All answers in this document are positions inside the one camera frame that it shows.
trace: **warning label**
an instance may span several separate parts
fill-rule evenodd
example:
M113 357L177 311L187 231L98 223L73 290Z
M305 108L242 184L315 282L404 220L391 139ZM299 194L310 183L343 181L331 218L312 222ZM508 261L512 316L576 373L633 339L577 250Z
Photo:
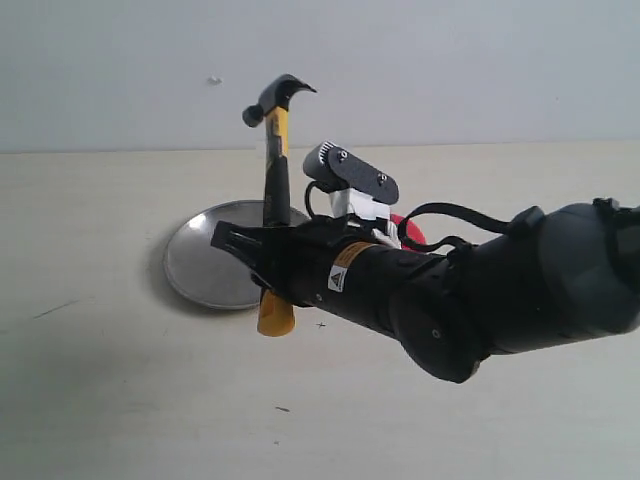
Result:
M372 247L374 244L366 242L356 242L345 248L333 261L331 271L329 272L329 281L327 287L334 292L342 292L344 290L344 280L347 271L353 260L364 250Z

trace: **white wall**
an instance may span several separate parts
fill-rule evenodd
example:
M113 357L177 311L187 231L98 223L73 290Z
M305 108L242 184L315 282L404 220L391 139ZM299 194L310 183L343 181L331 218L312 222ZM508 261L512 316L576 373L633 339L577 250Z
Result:
M285 72L320 90L298 145L638 139L638 25L637 0L5 0L0 151L252 147L240 112Z
M359 153L397 179L400 213L640 203L640 143ZM255 312L180 302L159 265L168 235L259 197L262 171L252 151L0 156L3 479L640 478L640 333L492 358L456 386L319 311L268 339Z

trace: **orange label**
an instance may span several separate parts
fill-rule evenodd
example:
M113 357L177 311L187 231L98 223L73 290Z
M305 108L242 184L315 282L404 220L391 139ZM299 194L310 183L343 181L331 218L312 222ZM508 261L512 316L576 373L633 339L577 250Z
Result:
M349 268L351 262L355 260L355 258L360 255L363 251L365 251L369 247L373 247L374 243L367 242L355 242L345 248L333 261L333 264L336 267Z

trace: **round metal plate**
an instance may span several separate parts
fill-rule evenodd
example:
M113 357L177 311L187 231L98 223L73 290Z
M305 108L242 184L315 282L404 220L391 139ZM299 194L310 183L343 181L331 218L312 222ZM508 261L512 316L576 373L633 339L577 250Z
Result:
M211 246L219 220L244 227L262 225L262 200L240 200L199 213L171 237L164 270L171 286L183 297L210 308L240 310L260 303L260 288L249 269L231 254ZM291 209L291 225L307 221Z

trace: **hammer head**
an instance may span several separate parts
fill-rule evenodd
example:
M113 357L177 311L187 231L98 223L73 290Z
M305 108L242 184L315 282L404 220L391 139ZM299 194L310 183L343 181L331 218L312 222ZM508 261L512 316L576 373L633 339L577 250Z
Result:
M279 76L263 90L258 103L245 108L244 112L242 112L242 120L251 128L257 127L274 108L280 107L289 110L291 97L301 90L316 91L313 87L293 75L284 74Z

